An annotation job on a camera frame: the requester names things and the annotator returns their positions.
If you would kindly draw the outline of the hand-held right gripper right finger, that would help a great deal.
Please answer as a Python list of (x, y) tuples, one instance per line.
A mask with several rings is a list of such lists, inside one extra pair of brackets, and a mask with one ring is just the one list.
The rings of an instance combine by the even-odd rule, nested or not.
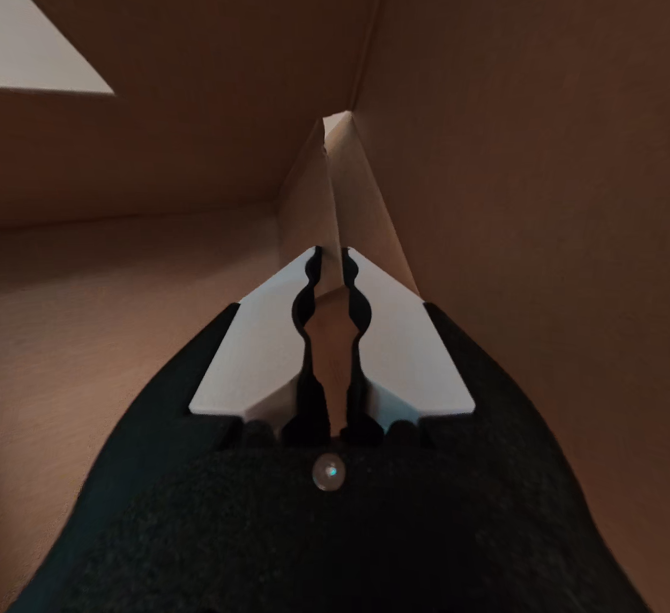
[(475, 401), (427, 303), (352, 247), (342, 249), (342, 270), (356, 327), (342, 441), (375, 447), (398, 422), (472, 415)]

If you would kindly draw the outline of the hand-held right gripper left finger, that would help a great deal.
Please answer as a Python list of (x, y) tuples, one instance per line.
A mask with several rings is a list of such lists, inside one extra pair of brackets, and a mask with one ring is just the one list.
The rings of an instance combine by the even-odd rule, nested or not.
[(306, 332), (322, 255), (321, 246), (306, 249), (241, 299), (189, 403), (191, 414), (262, 422), (289, 446), (330, 442), (325, 393)]

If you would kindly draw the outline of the white cardboard box with lid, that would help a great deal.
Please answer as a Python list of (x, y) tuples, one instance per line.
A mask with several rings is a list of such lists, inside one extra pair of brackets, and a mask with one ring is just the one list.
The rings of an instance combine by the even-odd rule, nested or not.
[[(669, 611), (669, 0), (30, 1), (112, 92), (1, 92), (1, 611)], [(330, 442), (191, 414), (313, 246)], [(342, 441), (346, 247), (472, 415)]]

